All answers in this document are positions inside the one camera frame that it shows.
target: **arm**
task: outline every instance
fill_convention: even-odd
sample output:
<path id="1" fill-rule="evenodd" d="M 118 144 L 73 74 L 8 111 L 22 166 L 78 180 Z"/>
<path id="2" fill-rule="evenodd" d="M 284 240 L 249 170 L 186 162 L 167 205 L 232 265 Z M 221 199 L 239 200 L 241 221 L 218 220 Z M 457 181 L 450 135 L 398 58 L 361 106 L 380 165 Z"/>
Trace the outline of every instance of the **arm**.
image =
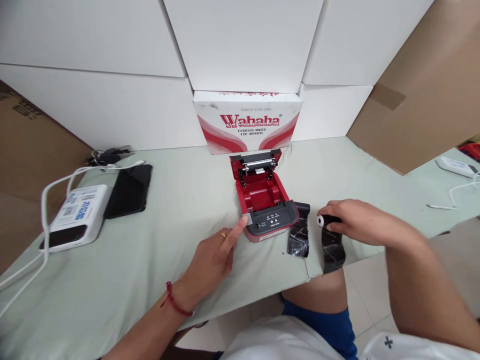
<path id="1" fill-rule="evenodd" d="M 173 298 L 181 309 L 191 312 L 232 271 L 234 245 L 247 221 L 242 217 L 233 229 L 223 228 L 198 244 L 185 274 L 172 285 Z M 162 306 L 166 298 L 164 293 L 103 359 L 160 359 L 186 319 L 169 300 Z"/>
<path id="2" fill-rule="evenodd" d="M 480 353 L 479 324 L 415 228 L 359 200 L 330 201 L 318 214 L 342 219 L 331 231 L 385 246 L 390 305 L 401 333 Z"/>

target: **white t-shirt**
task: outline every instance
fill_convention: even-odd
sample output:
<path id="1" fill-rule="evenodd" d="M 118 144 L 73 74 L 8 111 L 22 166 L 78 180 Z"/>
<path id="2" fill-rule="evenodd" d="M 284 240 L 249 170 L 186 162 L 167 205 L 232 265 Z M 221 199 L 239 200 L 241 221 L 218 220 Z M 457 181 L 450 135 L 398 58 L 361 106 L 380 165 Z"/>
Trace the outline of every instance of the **white t-shirt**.
<path id="1" fill-rule="evenodd" d="M 370 340 L 358 358 L 480 360 L 480 354 L 416 336 L 381 332 Z M 344 360 L 315 330 L 292 316 L 257 321 L 239 332 L 221 357 L 221 360 L 280 359 Z"/>

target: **charging cable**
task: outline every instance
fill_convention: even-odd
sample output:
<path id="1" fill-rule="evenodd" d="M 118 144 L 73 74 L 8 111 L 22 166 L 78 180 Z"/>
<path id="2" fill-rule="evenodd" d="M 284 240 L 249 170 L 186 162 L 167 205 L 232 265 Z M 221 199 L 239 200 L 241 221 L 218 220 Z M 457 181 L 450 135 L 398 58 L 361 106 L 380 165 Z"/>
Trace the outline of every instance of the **charging cable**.
<path id="1" fill-rule="evenodd" d="M 0 289 L 10 282 L 12 279 L 16 278 L 18 275 L 24 272 L 25 269 L 28 269 L 37 259 L 39 259 L 43 255 L 43 262 L 40 266 L 40 268 L 33 274 L 33 276 L 28 279 L 28 281 L 23 284 L 23 286 L 20 288 L 20 290 L 17 291 L 17 293 L 11 298 L 11 300 L 5 305 L 5 307 L 2 309 L 0 312 L 0 319 L 2 316 L 7 312 L 7 310 L 12 306 L 12 304 L 15 302 L 15 300 L 18 299 L 18 297 L 24 292 L 24 290 L 32 283 L 32 281 L 45 269 L 45 266 L 47 266 L 47 262 L 49 261 L 49 248 L 50 248 L 50 227 L 49 223 L 47 220 L 47 194 L 49 193 L 49 190 L 53 188 L 55 185 L 60 184 L 64 182 L 65 180 L 69 180 L 67 190 L 66 190 L 66 196 L 68 199 L 68 196 L 70 195 L 70 191 L 72 188 L 72 183 L 74 181 L 74 178 L 82 173 L 86 173 L 90 170 L 95 170 L 95 169 L 110 169 L 110 170 L 125 170 L 125 169 L 130 169 L 134 168 L 136 166 L 144 164 L 144 160 L 137 161 L 133 165 L 130 166 L 125 166 L 125 167 L 118 167 L 118 165 L 114 164 L 109 164 L 107 166 L 96 166 L 96 167 L 81 167 L 75 170 L 71 175 L 62 177 L 61 179 L 52 182 L 50 185 L 47 185 L 41 193 L 41 199 L 40 199 L 40 206 L 41 206 L 41 227 L 43 228 L 43 233 L 45 236 L 44 240 L 44 251 L 43 254 L 40 253 L 38 254 L 33 260 L 31 260 L 28 264 L 26 264 L 24 267 L 22 267 L 20 270 L 15 272 L 13 275 L 9 276 L 6 278 L 4 281 L 0 283 Z"/>
<path id="2" fill-rule="evenodd" d="M 458 207 L 457 207 L 457 204 L 455 203 L 455 200 L 454 200 L 454 191 L 455 190 L 458 190 L 458 189 L 461 189 L 461 188 L 465 188 L 467 186 L 474 186 L 476 188 L 480 188 L 479 184 L 480 184 L 480 181 L 477 181 L 478 177 L 480 177 L 480 172 L 477 172 L 475 174 L 475 176 L 473 177 L 473 181 L 472 182 L 469 182 L 468 184 L 463 184 L 463 185 L 460 185 L 460 186 L 456 186 L 456 187 L 453 187 L 451 188 L 449 191 L 448 191 L 448 196 L 450 197 L 450 201 L 451 203 L 453 204 L 452 207 L 449 207 L 449 206 L 438 206 L 438 205 L 428 205 L 427 206 L 429 208 L 432 208 L 432 209 L 442 209 L 442 210 L 457 210 Z"/>

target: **table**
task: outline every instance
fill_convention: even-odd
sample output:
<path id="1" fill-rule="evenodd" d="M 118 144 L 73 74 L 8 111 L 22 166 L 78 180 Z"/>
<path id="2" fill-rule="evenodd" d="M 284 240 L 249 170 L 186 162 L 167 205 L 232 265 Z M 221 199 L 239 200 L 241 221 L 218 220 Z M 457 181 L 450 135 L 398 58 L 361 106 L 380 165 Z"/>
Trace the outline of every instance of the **table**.
<path id="1" fill-rule="evenodd" d="M 475 162 L 457 150 L 446 156 Z M 153 165 L 146 210 L 106 220 L 98 239 L 52 254 L 39 277 L 0 321 L 2 359 L 95 359 L 105 354 L 186 270 L 199 241 L 241 215 L 229 155 L 207 147 L 139 151 L 123 165 Z M 447 190 L 470 181 L 441 170 L 433 161 L 401 176 L 356 147 L 348 138 L 296 141 L 276 169 L 291 199 L 309 203 L 310 255 L 287 254 L 288 233 L 252 243 L 243 234 L 233 270 L 205 299 L 183 328 L 225 314 L 322 273 L 317 209 L 329 200 L 356 198 L 417 227 L 427 237 L 480 214 L 479 190 L 467 187 L 449 204 Z M 117 174 L 92 170 L 82 186 L 113 185 Z M 37 254 L 39 236 L 0 278 Z M 382 252 L 381 247 L 345 239 L 347 263 Z M 0 293 L 3 306 L 22 285 Z"/>

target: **red string bracelet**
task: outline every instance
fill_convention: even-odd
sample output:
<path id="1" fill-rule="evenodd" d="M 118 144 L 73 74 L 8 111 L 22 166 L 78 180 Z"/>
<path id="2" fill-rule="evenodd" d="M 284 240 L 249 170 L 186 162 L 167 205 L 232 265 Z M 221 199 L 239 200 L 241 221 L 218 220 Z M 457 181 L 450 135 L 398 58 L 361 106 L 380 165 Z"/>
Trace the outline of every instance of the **red string bracelet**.
<path id="1" fill-rule="evenodd" d="M 192 317 L 194 315 L 193 312 L 187 312 L 177 305 L 172 295 L 172 283 L 170 281 L 166 282 L 166 299 L 161 303 L 160 307 L 162 308 L 168 300 L 170 300 L 170 304 L 173 306 L 173 308 L 183 316 Z"/>

